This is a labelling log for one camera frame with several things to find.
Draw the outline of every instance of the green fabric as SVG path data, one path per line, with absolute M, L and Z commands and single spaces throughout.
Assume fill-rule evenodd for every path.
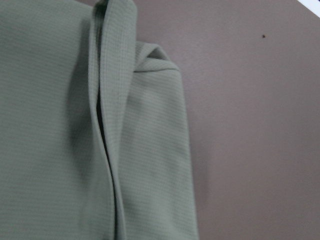
M 0 239 L 199 238 L 181 74 L 136 18 L 0 1 Z

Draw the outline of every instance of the textured green fabric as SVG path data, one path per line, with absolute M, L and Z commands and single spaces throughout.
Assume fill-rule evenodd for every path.
M 0 1 L 0 239 L 198 239 L 181 74 L 136 18 Z

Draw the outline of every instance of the folded fabric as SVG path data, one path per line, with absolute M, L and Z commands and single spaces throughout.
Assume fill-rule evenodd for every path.
M 0 239 L 198 239 L 180 70 L 136 18 L 0 1 Z

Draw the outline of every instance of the brown surface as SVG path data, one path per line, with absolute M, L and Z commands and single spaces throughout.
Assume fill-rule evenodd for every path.
M 182 71 L 200 239 L 319 240 L 320 18 L 296 0 L 134 2 L 138 39 Z

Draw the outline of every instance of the garment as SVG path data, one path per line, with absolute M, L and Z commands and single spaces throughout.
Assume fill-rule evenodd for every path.
M 0 1 L 0 239 L 198 239 L 181 73 L 136 18 Z

